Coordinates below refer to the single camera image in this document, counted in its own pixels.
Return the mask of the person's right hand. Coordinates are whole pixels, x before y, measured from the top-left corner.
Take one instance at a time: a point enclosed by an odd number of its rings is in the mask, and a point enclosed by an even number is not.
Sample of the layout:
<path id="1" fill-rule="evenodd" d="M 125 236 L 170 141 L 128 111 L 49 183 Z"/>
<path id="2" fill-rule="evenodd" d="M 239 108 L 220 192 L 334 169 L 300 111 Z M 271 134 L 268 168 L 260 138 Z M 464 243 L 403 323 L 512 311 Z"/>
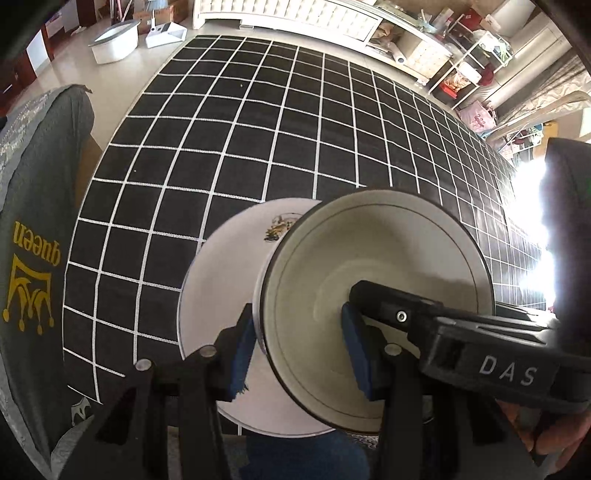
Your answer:
<path id="1" fill-rule="evenodd" d="M 531 431 L 518 426 L 519 405 L 501 400 L 498 400 L 497 404 L 513 425 L 529 452 L 535 451 L 542 456 L 559 453 L 559 457 L 551 470 L 552 473 L 562 470 L 569 463 L 590 429 L 590 411 L 585 411 L 580 414 L 562 417 L 535 436 Z"/>

